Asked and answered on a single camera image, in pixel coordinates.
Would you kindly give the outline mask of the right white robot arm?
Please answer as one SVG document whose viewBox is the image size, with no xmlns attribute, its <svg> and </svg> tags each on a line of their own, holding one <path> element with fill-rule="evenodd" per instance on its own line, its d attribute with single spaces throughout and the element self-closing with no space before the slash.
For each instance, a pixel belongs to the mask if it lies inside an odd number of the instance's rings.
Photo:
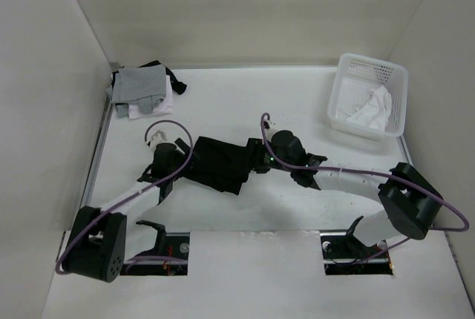
<svg viewBox="0 0 475 319">
<path fill-rule="evenodd" d="M 344 171 L 324 156 L 307 153 L 291 131 L 278 131 L 270 141 L 249 139 L 250 167 L 259 174 L 276 169 L 290 173 L 294 182 L 317 191 L 340 191 L 381 204 L 383 209 L 361 215 L 353 221 L 344 238 L 352 256 L 362 256 L 380 240 L 404 235 L 425 239 L 442 205 L 430 195 L 439 193 L 410 164 L 400 162 L 390 169 L 390 178 Z"/>
</svg>

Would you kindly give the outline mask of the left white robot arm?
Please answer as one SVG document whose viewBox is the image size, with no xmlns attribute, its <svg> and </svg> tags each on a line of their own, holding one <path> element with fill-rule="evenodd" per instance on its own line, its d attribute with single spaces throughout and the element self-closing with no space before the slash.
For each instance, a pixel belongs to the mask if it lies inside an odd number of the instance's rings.
<svg viewBox="0 0 475 319">
<path fill-rule="evenodd" d="M 190 147 L 181 139 L 159 142 L 152 163 L 134 186 L 99 207 L 77 212 L 57 271 L 110 283 L 119 276 L 186 276 L 190 235 L 169 233 L 145 219 L 171 193 Z"/>
</svg>

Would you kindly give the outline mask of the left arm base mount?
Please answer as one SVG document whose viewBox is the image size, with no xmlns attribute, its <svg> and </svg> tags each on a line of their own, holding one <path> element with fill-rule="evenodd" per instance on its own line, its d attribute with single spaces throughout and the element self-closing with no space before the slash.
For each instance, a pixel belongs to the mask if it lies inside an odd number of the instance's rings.
<svg viewBox="0 0 475 319">
<path fill-rule="evenodd" d="M 140 220 L 127 231 L 122 276 L 186 276 L 191 234 Z"/>
</svg>

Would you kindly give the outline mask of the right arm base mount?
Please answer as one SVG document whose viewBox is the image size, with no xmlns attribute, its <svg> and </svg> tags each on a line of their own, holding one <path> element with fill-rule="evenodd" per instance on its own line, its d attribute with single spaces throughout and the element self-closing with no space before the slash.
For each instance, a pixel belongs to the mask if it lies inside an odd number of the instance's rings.
<svg viewBox="0 0 475 319">
<path fill-rule="evenodd" d="M 353 236 L 363 217 L 357 217 L 346 231 L 324 231 L 320 233 L 321 250 L 326 275 L 393 275 L 390 256 L 384 254 L 369 257 L 387 249 L 382 240 L 372 246 L 365 246 Z"/>
</svg>

